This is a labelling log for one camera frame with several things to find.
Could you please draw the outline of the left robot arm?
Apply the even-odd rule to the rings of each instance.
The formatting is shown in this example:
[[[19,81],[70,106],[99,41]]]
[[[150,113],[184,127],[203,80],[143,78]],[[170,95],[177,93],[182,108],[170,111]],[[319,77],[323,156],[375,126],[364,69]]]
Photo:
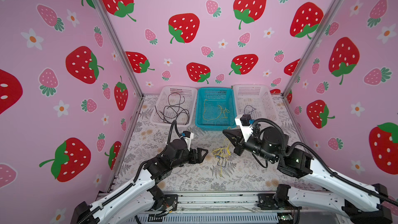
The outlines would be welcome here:
[[[189,138],[175,139],[155,157],[142,162],[136,176],[105,197],[75,207],[73,224],[120,224],[131,217],[153,209],[166,214],[173,209],[158,184],[169,177],[174,168],[200,164],[207,149],[189,148]]]

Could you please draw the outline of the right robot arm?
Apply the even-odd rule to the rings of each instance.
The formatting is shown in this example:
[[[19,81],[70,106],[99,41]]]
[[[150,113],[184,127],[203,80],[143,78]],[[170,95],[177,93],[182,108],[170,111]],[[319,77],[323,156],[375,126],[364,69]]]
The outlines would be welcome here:
[[[249,127],[224,130],[223,134],[234,146],[234,152],[252,153],[266,163],[276,164],[278,171],[324,188],[324,191],[308,191],[280,184],[270,200],[261,208],[317,208],[344,216],[354,224],[391,224],[391,209],[384,202],[392,203],[385,186],[366,185],[338,174],[329,168],[313,150],[305,152],[296,142],[288,145],[289,137],[275,127],[253,131]]]

